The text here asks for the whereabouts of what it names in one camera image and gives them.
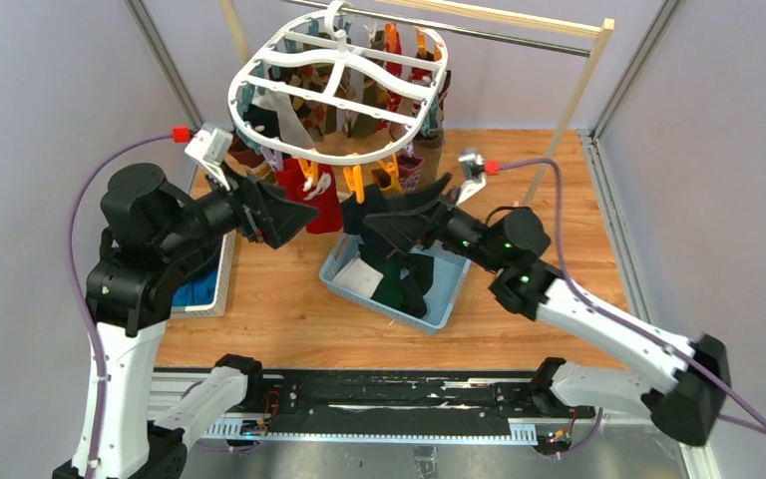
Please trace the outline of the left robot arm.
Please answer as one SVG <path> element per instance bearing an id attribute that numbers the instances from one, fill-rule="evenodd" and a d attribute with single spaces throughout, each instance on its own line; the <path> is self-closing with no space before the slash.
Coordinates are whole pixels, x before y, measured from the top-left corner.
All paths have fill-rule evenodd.
<path id="1" fill-rule="evenodd" d="M 107 226 L 81 288 L 92 359 L 84 426 L 75 454 L 54 476 L 178 478 L 191 449 L 226 411 L 265 411 L 266 385 L 259 361 L 227 354 L 175 405 L 149 414 L 176 291 L 227 235 L 244 232 L 278 248 L 317 212 L 251 177 L 193 199 L 151 163 L 114 173 L 100 207 Z"/>

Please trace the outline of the white sock in basket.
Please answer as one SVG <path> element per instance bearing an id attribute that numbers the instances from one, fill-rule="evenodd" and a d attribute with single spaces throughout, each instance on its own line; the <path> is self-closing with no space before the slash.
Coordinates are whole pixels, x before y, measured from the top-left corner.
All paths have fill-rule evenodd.
<path id="1" fill-rule="evenodd" d="M 383 278 L 382 272 L 361 257 L 355 257 L 336 273 L 332 282 L 360 297 L 371 298 Z"/>

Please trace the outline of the metal rack rod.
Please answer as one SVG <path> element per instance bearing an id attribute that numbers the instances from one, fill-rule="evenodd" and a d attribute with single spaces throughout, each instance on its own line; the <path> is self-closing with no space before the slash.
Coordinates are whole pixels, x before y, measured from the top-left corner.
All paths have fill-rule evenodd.
<path id="1" fill-rule="evenodd" d="M 592 40 L 593 44 L 595 44 L 601 38 L 603 33 L 610 33 L 611 29 L 613 28 L 613 21 L 609 18 L 605 20 L 603 26 L 594 26 L 533 14 L 512 12 L 494 7 L 471 5 L 457 1 L 384 1 L 384 4 L 427 12 L 443 13 L 493 24 L 510 25 L 527 30 L 542 31 L 556 35 L 582 38 Z M 553 53 L 561 53 L 576 57 L 588 58 L 592 52 L 592 49 L 578 48 L 574 46 L 540 41 L 520 36 L 487 32 L 438 21 L 399 16 L 357 7 L 348 7 L 347 5 L 337 7 L 336 12 L 408 24 L 415 27 L 442 30 L 460 36 L 500 42 L 504 44 L 516 45 Z"/>

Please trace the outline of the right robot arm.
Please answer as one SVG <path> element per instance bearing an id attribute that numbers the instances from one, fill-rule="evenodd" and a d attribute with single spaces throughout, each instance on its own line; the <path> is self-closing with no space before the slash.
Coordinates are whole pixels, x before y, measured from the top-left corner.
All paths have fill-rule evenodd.
<path id="1" fill-rule="evenodd" d="M 530 389 L 539 413 L 603 408 L 648 419 L 685 445 L 708 442 L 731 383 L 720 339 L 689 339 L 608 304 L 542 260 L 551 239 L 532 209 L 504 207 L 488 225 L 457 206 L 456 192 L 442 194 L 443 185 L 393 197 L 386 212 L 363 223 L 400 251 L 438 245 L 469 259 L 494 275 L 489 290 L 503 309 L 568 332 L 624 366 L 546 359 Z"/>

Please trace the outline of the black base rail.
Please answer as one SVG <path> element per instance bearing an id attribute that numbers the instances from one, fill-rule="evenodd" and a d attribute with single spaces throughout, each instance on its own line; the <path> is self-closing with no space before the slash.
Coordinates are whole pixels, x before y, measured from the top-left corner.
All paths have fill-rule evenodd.
<path id="1" fill-rule="evenodd" d="M 254 411 L 272 433 L 476 438 L 508 435 L 511 422 L 566 426 L 590 406 L 550 405 L 531 370 L 270 369 Z"/>

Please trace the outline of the dark green sock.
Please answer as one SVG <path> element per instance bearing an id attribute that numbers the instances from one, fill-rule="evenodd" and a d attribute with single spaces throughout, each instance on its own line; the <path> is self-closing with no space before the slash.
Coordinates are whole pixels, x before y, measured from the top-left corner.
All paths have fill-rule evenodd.
<path id="1" fill-rule="evenodd" d="M 363 260 L 383 274 L 372 299 L 408 316 L 424 318 L 425 299 L 434 283 L 435 260 L 425 254 L 410 253 L 385 257 L 369 253 Z"/>

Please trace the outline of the olive tan hanging sock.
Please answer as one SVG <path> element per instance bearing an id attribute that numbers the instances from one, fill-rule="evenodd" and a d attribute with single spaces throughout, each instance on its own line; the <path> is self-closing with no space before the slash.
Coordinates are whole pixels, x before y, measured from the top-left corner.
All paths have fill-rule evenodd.
<path id="1" fill-rule="evenodd" d="M 424 160 L 417 183 L 418 189 L 428 187 L 437 180 L 445 140 L 443 128 L 432 129 L 427 135 L 418 134 L 414 137 L 412 142 L 414 154 Z"/>

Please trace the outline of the black sock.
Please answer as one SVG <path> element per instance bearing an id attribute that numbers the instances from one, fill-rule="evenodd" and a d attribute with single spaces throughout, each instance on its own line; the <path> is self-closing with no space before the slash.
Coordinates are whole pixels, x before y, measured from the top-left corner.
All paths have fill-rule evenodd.
<path id="1" fill-rule="evenodd" d="M 384 273 L 391 273 L 399 265 L 392 246 L 374 230 L 365 225 L 369 215 L 383 214 L 389 211 L 385 196 L 377 185 L 364 187 L 364 200 L 359 203 L 355 195 L 340 203 L 343 217 L 343 230 L 346 234 L 359 237 L 360 258 Z"/>

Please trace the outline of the orange clothes peg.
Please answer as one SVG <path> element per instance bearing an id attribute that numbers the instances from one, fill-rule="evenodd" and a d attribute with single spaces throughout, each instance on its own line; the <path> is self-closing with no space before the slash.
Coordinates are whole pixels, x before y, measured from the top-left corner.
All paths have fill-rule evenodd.
<path id="1" fill-rule="evenodd" d="M 364 181 L 362 167 L 359 164 L 345 166 L 342 169 L 348 193 L 354 197 L 357 204 L 365 201 Z"/>
<path id="2" fill-rule="evenodd" d="M 311 160 L 298 158 L 299 169 L 304 176 L 303 190 L 309 193 L 317 186 L 319 181 L 318 164 Z"/>

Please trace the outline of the beige striped ribbed sock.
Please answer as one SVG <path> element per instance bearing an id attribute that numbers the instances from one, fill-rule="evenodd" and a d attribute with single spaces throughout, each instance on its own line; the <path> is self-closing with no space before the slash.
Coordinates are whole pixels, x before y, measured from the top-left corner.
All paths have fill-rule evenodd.
<path id="1" fill-rule="evenodd" d="M 242 166 L 247 174 L 256 175 L 264 183 L 276 184 L 276 175 L 266 159 L 249 147 L 236 133 L 232 134 L 227 154 Z"/>

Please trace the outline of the light blue plastic basket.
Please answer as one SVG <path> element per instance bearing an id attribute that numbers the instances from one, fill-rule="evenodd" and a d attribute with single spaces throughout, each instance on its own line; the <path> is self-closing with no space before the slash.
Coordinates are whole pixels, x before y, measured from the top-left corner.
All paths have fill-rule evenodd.
<path id="1" fill-rule="evenodd" d="M 468 259 L 444 250 L 438 243 L 426 249 L 411 250 L 411 253 L 431 257 L 434 266 L 432 287 L 424 295 L 428 312 L 423 318 L 418 318 L 371 298 L 364 298 L 334 282 L 337 273 L 352 259 L 359 256 L 361 244 L 361 238 L 357 236 L 340 235 L 338 237 L 319 271 L 319 279 L 330 292 L 425 334 L 436 335 L 446 326 L 471 266 Z"/>

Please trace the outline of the wooden clothes rack frame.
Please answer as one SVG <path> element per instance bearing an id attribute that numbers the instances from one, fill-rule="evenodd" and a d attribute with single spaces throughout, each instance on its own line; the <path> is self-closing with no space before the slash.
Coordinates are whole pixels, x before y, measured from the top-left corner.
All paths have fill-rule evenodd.
<path id="1" fill-rule="evenodd" d="M 308 13 L 311 13 L 313 11 L 322 9 L 326 5 L 327 4 L 323 4 L 323 3 L 314 3 L 312 5 L 312 7 L 313 7 L 312 11 L 310 11 Z M 350 17 L 349 23 L 352 21 L 353 17 L 355 17 L 355 16 L 359 16 L 359 15 L 354 15 L 354 16 Z M 593 75 L 593 72 L 595 71 L 595 69 L 596 69 L 596 67 L 597 67 L 597 65 L 599 63 L 600 57 L 602 56 L 603 51 L 605 50 L 605 48 L 606 48 L 606 46 L 608 44 L 608 41 L 611 38 L 613 30 L 614 30 L 614 21 L 613 21 L 613 28 L 611 29 L 611 32 L 610 33 L 603 33 L 601 38 L 595 44 L 591 45 L 590 49 L 592 49 L 592 52 L 591 52 L 590 56 L 588 58 L 584 58 L 585 62 L 583 64 L 580 76 L 579 76 L 578 80 L 576 81 L 576 84 L 574 86 L 574 90 L 573 90 L 573 92 L 571 94 L 571 97 L 570 97 L 570 99 L 569 99 L 569 101 L 568 101 L 568 103 L 567 103 L 567 105 L 566 105 L 566 107 L 564 109 L 563 115 L 561 116 L 560 120 L 558 121 L 558 123 L 557 123 L 557 125 L 556 125 L 556 127 L 554 129 L 554 133 L 553 133 L 553 135 L 551 137 L 548 149 L 546 151 L 546 154 L 548 156 L 551 156 L 556 151 L 562 135 L 565 133 L 565 130 L 568 128 L 568 126 L 569 126 L 569 124 L 570 124 L 570 122 L 571 122 L 571 120 L 572 120 L 572 118 L 573 118 L 573 116 L 575 114 L 577 106 L 578 106 L 578 104 L 579 104 L 579 102 L 580 102 L 580 100 L 581 100 L 581 98 L 582 98 L 582 96 L 583 96 L 583 94 L 585 92 L 585 89 L 588 86 L 588 83 L 589 83 L 589 81 L 590 81 L 590 79 L 591 79 L 591 77 Z M 253 53 L 242 53 L 240 55 L 242 60 L 243 60 L 242 66 L 250 59 L 250 57 L 252 56 Z"/>

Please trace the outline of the blue cloth in basket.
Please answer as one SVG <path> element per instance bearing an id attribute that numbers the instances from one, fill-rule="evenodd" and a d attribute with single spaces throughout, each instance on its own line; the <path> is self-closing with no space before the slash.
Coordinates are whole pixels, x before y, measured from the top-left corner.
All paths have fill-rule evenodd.
<path id="1" fill-rule="evenodd" d="M 174 294 L 172 307 L 209 305 L 215 298 L 218 268 L 182 285 Z"/>

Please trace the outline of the lilac clothes peg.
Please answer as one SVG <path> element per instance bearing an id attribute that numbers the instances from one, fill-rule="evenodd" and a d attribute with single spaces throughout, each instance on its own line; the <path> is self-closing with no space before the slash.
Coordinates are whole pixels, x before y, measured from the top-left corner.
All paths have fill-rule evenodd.
<path id="1" fill-rule="evenodd" d="M 279 172 L 284 170 L 284 158 L 280 151 L 261 146 L 260 153 L 273 171 Z"/>

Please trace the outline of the white oval clip hanger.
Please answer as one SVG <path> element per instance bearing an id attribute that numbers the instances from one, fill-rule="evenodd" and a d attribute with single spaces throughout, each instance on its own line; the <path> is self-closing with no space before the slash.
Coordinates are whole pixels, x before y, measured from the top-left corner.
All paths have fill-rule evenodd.
<path id="1" fill-rule="evenodd" d="M 386 49 L 353 44 L 348 23 L 352 14 L 337 13 L 347 1 L 332 1 L 324 8 L 286 23 L 241 67 L 231 80 L 227 105 L 237 132 L 258 146 L 266 146 L 296 158 L 330 166 L 364 165 L 385 159 L 405 149 L 430 124 L 430 116 L 441 105 L 441 90 L 448 76 L 448 48 L 433 29 L 415 27 L 431 39 L 430 60 L 410 57 Z M 417 111 L 402 114 L 388 107 L 375 107 L 353 100 L 339 91 L 347 73 L 359 73 L 387 94 L 400 97 Z M 286 93 L 315 106 L 332 107 L 366 116 L 402 129 L 399 138 L 370 153 L 330 155 L 304 149 L 258 133 L 245 118 L 255 93 L 264 90 Z"/>

